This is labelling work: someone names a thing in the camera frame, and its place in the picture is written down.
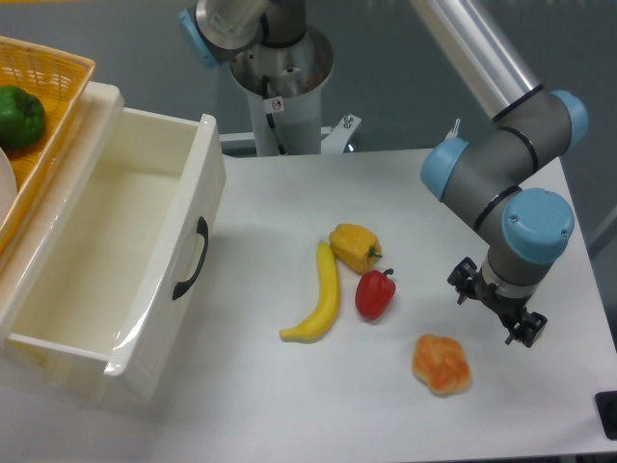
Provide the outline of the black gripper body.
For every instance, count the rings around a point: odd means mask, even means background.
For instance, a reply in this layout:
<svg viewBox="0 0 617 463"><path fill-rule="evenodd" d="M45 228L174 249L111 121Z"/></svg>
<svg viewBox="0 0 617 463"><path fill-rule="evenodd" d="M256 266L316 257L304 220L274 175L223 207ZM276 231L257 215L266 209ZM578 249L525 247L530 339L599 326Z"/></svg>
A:
<svg viewBox="0 0 617 463"><path fill-rule="evenodd" d="M471 273L468 290L468 298L479 301L495 313L506 329L513 330L525 319L526 300L508 298L498 294L496 284L487 284L480 272Z"/></svg>

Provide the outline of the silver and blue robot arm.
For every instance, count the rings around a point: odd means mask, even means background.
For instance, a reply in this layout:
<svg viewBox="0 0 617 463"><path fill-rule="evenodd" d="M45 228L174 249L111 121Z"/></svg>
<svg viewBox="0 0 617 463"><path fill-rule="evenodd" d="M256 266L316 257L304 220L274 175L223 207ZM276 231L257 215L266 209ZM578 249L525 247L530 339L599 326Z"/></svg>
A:
<svg viewBox="0 0 617 463"><path fill-rule="evenodd" d="M423 24L496 131L480 144L455 132L422 164L423 184L489 247L481 265L462 260L448 282L461 300L495 313L509 340L531 346L546 319L527 301L565 251L575 216L559 195L523 182L587 133L583 103L548 92L476 1L416 1ZM334 66L328 40L302 1L200 1L179 27L208 68L228 64L250 102L260 155L317 154L320 91Z"/></svg>

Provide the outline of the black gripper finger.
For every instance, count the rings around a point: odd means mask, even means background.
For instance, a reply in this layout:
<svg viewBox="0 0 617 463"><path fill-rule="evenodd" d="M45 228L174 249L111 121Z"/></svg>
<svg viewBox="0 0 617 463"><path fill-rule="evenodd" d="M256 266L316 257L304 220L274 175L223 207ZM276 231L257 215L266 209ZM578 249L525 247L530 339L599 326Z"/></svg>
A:
<svg viewBox="0 0 617 463"><path fill-rule="evenodd" d="M453 268L447 277L447 282L455 288L458 294L458 304L463 304L467 299L477 299L475 289L477 277L477 266L469 257L462 259Z"/></svg>
<svg viewBox="0 0 617 463"><path fill-rule="evenodd" d="M525 347L532 347L542 336L548 319L540 313L520 313L519 317L506 316L503 320L504 327L508 330L505 340L506 345L513 341L519 342Z"/></svg>

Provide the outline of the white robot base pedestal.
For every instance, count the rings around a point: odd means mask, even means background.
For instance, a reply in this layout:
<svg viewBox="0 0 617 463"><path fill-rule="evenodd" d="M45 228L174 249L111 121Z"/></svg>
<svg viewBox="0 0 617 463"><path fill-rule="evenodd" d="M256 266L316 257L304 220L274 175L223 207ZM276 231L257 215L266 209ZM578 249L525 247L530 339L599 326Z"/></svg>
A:
<svg viewBox="0 0 617 463"><path fill-rule="evenodd" d="M288 47L257 44L231 60L231 75L247 97L258 156L350 149L359 117L346 114L329 132L322 131L322 90L334 64L330 42L312 26Z"/></svg>

